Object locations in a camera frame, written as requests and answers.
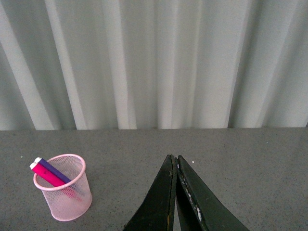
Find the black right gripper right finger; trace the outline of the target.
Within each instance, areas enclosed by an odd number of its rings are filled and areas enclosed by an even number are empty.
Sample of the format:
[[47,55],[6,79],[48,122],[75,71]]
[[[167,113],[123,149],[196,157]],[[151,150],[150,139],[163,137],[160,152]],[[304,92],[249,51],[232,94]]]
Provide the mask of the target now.
[[182,231],[247,231],[183,156],[177,163],[176,202]]

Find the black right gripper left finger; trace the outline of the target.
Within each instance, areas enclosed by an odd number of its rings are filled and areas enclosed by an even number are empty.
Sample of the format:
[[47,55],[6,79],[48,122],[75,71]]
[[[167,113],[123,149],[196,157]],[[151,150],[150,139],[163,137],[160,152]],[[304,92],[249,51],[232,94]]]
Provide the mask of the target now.
[[172,231],[176,199],[177,166],[167,155],[143,203],[125,225],[125,231]]

